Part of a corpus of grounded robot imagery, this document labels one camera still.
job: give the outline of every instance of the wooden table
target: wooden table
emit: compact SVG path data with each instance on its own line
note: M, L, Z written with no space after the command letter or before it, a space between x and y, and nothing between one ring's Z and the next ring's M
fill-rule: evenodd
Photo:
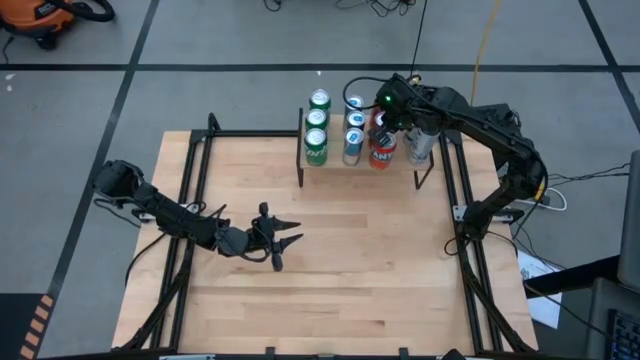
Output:
M165 133L152 179L174 199L188 139L189 132ZM302 222L282 236L305 236L287 249L281 273L270 262L197 248L180 352L263 354L274 346L278 354L397 355L400 347L412 355L452 348L472 354L458 259L443 251L453 228L438 147L435 168L420 191L410 181L411 171L352 169L306 169L299 188L296 141L214 139L204 196L208 211L226 203L223 217L244 229L258 204L268 201L271 214ZM464 147L474 195L484 198L498 186L491 153L468 138ZM191 197L196 176L194 171ZM492 225L491 231L510 236L506 225ZM157 236L154 224L144 225L136 251ZM497 306L535 347L512 246L494 235L484 246ZM114 345L126 342L155 306L167 247L168 241L161 242L134 267ZM478 307L490 348L486 316ZM163 344L172 316L170 309Z

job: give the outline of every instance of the yellow cable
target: yellow cable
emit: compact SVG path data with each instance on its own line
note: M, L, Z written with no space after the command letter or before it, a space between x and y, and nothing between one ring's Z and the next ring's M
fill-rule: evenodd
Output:
M484 48L487 46L487 39L489 39L489 33L491 32L491 25L493 25L493 20L495 20L496 18L496 14L498 13L498 9L500 8L500 3L501 0L496 0L493 4L493 10L491 10L491 16L489 16L489 22L484 28L484 34L482 34L482 42L480 43L480 49L478 50L478 56L476 57L476 66L473 69L473 86L471 88L471 101L469 101L471 105L473 105L473 98L476 95L480 60L482 59L482 55L484 55Z

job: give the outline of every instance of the green can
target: green can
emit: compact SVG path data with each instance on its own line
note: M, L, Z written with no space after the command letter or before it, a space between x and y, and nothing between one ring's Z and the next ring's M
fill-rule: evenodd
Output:
M331 97L329 93L318 89L311 93L309 98L309 109L320 109L325 112L327 118L331 115Z
M304 128L309 131L311 129L320 129L324 132L327 131L329 121L327 120L327 114L320 109L312 109L307 114L307 118L304 120Z
M307 163L311 166L322 166L327 162L327 133L320 129L311 129L304 137L304 150Z

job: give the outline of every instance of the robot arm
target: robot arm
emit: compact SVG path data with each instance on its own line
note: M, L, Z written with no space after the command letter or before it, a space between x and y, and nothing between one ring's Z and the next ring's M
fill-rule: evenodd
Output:
M451 88L412 85L398 74L378 90L376 103L385 111L383 127L371 134L378 142L386 141L386 132L414 127L430 135L452 129L487 146L508 163L500 187L467 207L460 224L467 237L483 238L493 216L513 200L543 194L547 182L544 163L532 141L521 135L517 115L506 104L474 108Z
M302 234L275 241L275 232L300 225L269 217L267 203L260 204L260 216L251 221L246 231L230 226L231 221L220 219L222 208L203 217L194 214L164 196L146 182L140 168L126 161L107 161L92 182L94 191L112 205L122 207L133 204L138 209L154 215L158 226L167 234L188 238L196 245L226 256L239 256L245 260L263 262L269 255L274 271L282 270L282 253L285 248L302 237ZM263 250L261 258L251 258L246 253Z

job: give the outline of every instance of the can rack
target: can rack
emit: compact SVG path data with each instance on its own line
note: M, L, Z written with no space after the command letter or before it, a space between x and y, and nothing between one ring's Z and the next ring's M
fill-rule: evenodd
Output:
M429 153L429 161L420 165L413 165L409 162L406 156L406 146L402 141L398 141L396 151L394 153L393 160L386 170L377 170L369 166L369 153L370 149L367 146L368 137L366 136L369 130L369 118L365 124L365 144L362 146L362 153L360 162L356 166L347 166L342 162L342 152L344 146L344 134L342 132L342 122L344 120L343 114L331 114L329 116L329 128L327 130L327 146L328 155L327 162L322 166L312 166L307 164L305 159L304 150L304 137L306 130L304 128L305 114L302 108L298 110L298 151L296 156L296 168L298 171L298 186L304 185L304 170L308 168L313 169L357 169L357 170L371 170L371 171L413 171L413 180L416 190L420 190L422 184L426 180L429 173L433 169L433 151ZM418 172L424 171L424 175L420 177Z

